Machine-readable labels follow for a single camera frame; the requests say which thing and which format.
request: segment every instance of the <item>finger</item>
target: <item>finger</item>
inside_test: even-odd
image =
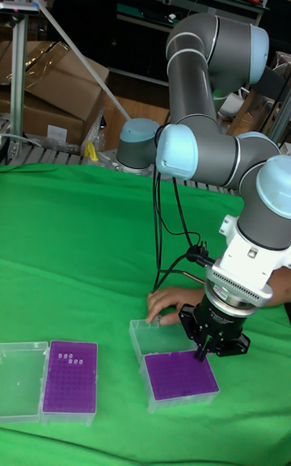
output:
[[[152,306],[156,301],[161,299],[164,295],[167,295],[169,293],[170,289],[169,288],[164,288],[162,290],[156,290],[153,294],[148,294],[147,296],[147,306],[150,311]]]
[[[161,299],[157,300],[149,311],[149,315],[146,319],[147,324],[154,320],[154,317],[158,315],[165,307],[175,306],[179,302],[179,294],[173,292],[173,294],[167,294]]]
[[[170,324],[178,324],[180,322],[179,315],[177,311],[174,311],[174,313],[168,313],[167,315],[164,315],[162,319],[160,319],[159,323],[162,326],[167,326]]]

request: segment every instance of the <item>purple tip rack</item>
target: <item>purple tip rack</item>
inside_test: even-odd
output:
[[[44,391],[44,413],[95,413],[96,368],[96,344],[53,341]]]
[[[193,351],[145,356],[156,401],[219,392],[207,360],[195,360]]]

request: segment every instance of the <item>human hand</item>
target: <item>human hand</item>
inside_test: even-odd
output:
[[[267,306],[291,303],[291,269],[282,266],[282,268],[274,270],[268,284],[273,290],[273,296]]]
[[[147,298],[147,305],[149,315],[147,316],[146,323],[149,324],[154,320],[158,313],[169,306],[175,306],[174,313],[168,313],[163,316],[159,323],[161,325],[177,324],[179,320],[179,311],[184,304],[191,304],[196,306],[202,300],[204,295],[203,288],[189,289],[189,288],[175,288],[170,286],[165,290],[157,290],[153,294],[149,294]]]

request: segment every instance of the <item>light blue joint cap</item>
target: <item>light blue joint cap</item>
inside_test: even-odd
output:
[[[251,25],[251,66],[250,83],[257,83],[261,79],[268,59],[269,39],[262,28]]]
[[[272,141],[264,133],[261,133],[261,132],[245,132],[245,133],[240,133],[239,135],[236,135],[235,138],[237,138],[237,139],[251,139],[251,138],[264,139],[265,141],[268,141],[271,144],[273,144],[274,147],[278,149],[278,153],[280,153],[280,150],[279,150],[277,144],[274,141]]]
[[[159,138],[157,169],[182,180],[193,177],[198,165],[198,146],[194,133],[185,125],[167,125]]]
[[[259,170],[255,186],[270,210],[291,219],[291,156],[276,155],[268,159]]]
[[[142,117],[130,119],[124,123],[120,140],[123,142],[144,142],[154,138],[159,124],[151,119]]]

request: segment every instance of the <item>green tablecloth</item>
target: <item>green tablecloth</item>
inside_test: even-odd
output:
[[[291,329],[283,307],[245,324],[243,357],[210,362],[221,392],[211,405],[147,412],[129,321],[146,316],[154,273],[151,180],[97,167],[28,165],[0,173],[0,341],[95,341],[98,412],[91,427],[0,427],[1,466],[243,464],[291,460]],[[210,256],[218,229],[237,215],[237,197],[181,188],[189,230]],[[170,184],[165,218],[179,228]],[[168,236],[168,266],[187,248]],[[203,276],[196,265],[193,273]],[[167,284],[190,286],[172,276]]]

